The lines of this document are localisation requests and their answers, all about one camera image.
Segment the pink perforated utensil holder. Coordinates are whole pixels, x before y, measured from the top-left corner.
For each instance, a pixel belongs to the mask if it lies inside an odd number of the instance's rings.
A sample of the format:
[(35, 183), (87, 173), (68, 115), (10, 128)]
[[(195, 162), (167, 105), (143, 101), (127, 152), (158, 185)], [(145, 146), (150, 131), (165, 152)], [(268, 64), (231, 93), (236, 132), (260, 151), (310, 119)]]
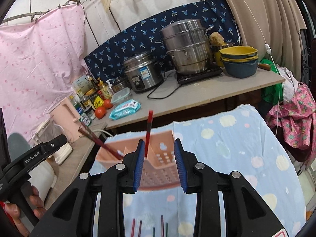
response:
[[(145, 138), (145, 135), (142, 135), (141, 137), (111, 141), (106, 144), (112, 150), (126, 155), (136, 151), (139, 140), (145, 140)], [(171, 130), (150, 135), (148, 154), (144, 160), (141, 175), (140, 190), (169, 189), (180, 185), (174, 156), (174, 141), (174, 134)], [(96, 161), (106, 169), (121, 162), (103, 148), (99, 149)]]

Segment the maroon chopstick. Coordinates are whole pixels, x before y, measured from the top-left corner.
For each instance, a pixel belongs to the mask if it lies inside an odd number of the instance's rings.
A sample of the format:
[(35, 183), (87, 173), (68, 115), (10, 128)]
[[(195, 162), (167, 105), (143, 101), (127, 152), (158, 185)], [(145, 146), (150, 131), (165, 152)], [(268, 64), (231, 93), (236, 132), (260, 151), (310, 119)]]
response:
[(161, 215), (161, 237), (165, 237), (165, 224), (164, 224), (164, 216)]

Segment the pink dotted curtain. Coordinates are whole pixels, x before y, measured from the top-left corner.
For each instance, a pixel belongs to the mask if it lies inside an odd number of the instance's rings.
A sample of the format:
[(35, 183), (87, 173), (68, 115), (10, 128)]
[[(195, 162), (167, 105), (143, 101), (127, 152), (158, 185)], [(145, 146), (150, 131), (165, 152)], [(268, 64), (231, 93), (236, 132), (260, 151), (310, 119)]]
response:
[(52, 10), (36, 22), (1, 27), (1, 108), (7, 135), (29, 141), (61, 100), (73, 93), (84, 61), (85, 11)]

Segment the stacked yellow blue bowls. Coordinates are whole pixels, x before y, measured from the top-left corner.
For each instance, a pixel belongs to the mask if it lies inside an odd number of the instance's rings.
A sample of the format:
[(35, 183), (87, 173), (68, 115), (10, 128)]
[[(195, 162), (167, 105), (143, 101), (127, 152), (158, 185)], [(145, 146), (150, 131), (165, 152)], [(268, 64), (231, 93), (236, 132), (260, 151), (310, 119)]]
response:
[(226, 72), (236, 78), (253, 76), (258, 67), (258, 50), (249, 46), (233, 46), (219, 51)]

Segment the silver rice cooker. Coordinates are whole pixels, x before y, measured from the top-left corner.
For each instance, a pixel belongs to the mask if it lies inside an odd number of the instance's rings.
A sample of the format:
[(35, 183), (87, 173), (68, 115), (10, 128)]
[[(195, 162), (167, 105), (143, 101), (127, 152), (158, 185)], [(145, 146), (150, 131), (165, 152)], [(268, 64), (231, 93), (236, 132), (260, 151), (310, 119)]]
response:
[(135, 93), (143, 93), (162, 83), (159, 62), (150, 51), (128, 58), (124, 73)]

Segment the pink pineapple fabric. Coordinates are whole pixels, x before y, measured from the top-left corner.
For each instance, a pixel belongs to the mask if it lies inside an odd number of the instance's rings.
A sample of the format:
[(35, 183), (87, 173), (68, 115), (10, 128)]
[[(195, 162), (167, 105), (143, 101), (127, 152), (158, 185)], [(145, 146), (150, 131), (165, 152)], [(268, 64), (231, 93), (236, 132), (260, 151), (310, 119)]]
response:
[(315, 100), (300, 83), (289, 103), (275, 105), (266, 123), (292, 157), (309, 167), (315, 160)]

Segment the brown plush toy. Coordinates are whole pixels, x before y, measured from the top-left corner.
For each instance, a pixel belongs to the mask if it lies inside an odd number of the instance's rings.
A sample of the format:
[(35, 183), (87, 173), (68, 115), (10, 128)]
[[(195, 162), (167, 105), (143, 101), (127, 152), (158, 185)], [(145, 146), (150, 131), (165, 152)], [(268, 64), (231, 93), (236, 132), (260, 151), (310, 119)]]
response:
[(212, 46), (221, 47), (225, 45), (224, 37), (219, 32), (211, 33), (209, 37)]

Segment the pink electric kettle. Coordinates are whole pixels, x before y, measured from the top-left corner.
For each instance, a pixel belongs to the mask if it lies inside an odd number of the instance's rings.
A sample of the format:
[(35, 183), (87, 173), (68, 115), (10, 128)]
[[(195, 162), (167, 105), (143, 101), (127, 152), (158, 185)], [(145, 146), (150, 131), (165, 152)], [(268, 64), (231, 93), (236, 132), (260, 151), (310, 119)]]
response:
[(80, 138), (80, 115), (68, 97), (63, 99), (51, 112), (50, 116), (63, 129), (68, 141), (74, 143)]

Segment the white appliance on counter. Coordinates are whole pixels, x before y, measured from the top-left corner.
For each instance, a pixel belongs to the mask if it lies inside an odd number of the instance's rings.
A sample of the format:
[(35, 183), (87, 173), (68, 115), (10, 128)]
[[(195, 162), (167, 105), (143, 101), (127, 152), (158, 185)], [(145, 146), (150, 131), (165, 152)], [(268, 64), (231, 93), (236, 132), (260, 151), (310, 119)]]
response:
[(61, 165), (73, 151), (64, 128), (52, 119), (42, 122), (37, 127), (32, 141), (34, 144), (49, 143), (49, 147), (55, 149), (52, 156), (58, 165)]

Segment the red tomato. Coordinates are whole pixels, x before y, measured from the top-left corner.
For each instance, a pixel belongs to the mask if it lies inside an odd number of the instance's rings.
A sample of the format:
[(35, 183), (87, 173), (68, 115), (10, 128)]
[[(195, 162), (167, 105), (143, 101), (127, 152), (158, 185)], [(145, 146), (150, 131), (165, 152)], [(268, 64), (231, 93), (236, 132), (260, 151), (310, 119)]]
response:
[(94, 113), (98, 119), (102, 119), (107, 114), (107, 110), (103, 106), (100, 106), (95, 109)]
[(104, 101), (103, 101), (103, 107), (105, 108), (105, 109), (111, 109), (112, 107), (113, 107), (113, 105), (111, 104), (111, 100), (110, 99), (105, 99)]

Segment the red tomato back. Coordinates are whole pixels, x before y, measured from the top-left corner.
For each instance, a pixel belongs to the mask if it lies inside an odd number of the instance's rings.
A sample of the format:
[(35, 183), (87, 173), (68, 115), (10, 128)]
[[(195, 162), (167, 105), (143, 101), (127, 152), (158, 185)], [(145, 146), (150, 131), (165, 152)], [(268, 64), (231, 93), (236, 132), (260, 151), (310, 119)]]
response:
[(103, 101), (103, 107), (105, 108), (105, 109), (111, 109), (112, 107), (113, 107), (113, 105), (111, 104), (111, 100), (110, 99), (105, 99), (104, 101)]

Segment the dark red chopstick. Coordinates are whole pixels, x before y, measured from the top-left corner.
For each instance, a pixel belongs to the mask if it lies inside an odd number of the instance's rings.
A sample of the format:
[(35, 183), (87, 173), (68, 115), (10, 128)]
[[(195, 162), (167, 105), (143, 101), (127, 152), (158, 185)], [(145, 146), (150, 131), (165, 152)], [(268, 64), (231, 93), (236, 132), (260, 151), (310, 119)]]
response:
[(118, 153), (118, 151), (113, 150), (109, 146), (107, 146), (105, 143), (103, 143), (95, 134), (94, 132), (87, 127), (86, 125), (81, 125), (78, 129), (78, 132), (81, 133), (83, 136), (87, 137), (91, 141), (93, 141), (98, 146), (105, 149), (107, 152), (112, 154), (116, 159), (123, 159), (123, 156)]

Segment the yellow oil bottle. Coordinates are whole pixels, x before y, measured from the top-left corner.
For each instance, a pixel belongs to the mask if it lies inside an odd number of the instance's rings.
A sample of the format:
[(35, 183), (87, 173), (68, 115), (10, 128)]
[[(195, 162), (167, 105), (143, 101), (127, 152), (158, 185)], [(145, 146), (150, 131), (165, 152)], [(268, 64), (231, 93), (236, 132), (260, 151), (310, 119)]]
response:
[(104, 97), (105, 99), (111, 99), (111, 98), (112, 98), (112, 93), (111, 93), (111, 91), (110, 91), (108, 85), (105, 84), (105, 83), (101, 80), (101, 78), (98, 78), (98, 81), (99, 81), (99, 84), (98, 84), (99, 90), (100, 90), (100, 92), (102, 93), (103, 97)]

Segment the blue wet wipes pack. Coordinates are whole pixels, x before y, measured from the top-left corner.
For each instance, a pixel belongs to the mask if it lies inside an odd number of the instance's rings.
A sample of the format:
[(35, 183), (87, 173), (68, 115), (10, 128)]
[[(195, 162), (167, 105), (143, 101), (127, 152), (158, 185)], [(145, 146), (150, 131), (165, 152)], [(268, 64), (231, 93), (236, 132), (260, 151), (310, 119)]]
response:
[(130, 99), (114, 108), (110, 113), (109, 118), (112, 120), (118, 120), (123, 117), (135, 114), (140, 108), (141, 104), (138, 101)]

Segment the red tomato front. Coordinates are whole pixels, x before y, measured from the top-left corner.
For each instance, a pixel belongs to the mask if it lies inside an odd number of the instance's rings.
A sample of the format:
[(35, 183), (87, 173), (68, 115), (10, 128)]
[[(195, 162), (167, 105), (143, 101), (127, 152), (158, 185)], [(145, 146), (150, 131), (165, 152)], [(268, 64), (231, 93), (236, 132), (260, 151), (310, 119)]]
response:
[(94, 113), (98, 119), (102, 119), (107, 114), (107, 110), (103, 106), (100, 106), (95, 109)]

